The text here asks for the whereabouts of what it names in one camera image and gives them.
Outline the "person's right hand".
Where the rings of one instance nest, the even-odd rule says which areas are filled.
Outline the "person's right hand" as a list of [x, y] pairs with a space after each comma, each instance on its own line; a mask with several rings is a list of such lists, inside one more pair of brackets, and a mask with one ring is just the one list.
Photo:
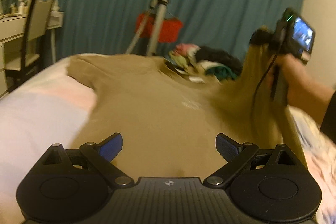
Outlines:
[[276, 57], [270, 71], [266, 74], [266, 82], [269, 87], [275, 80], [276, 65], [280, 67], [288, 85], [286, 100], [290, 106], [308, 112], [313, 101], [317, 105], [319, 100], [323, 100], [323, 96], [318, 94], [323, 89], [321, 85], [307, 74], [303, 63], [291, 54]]

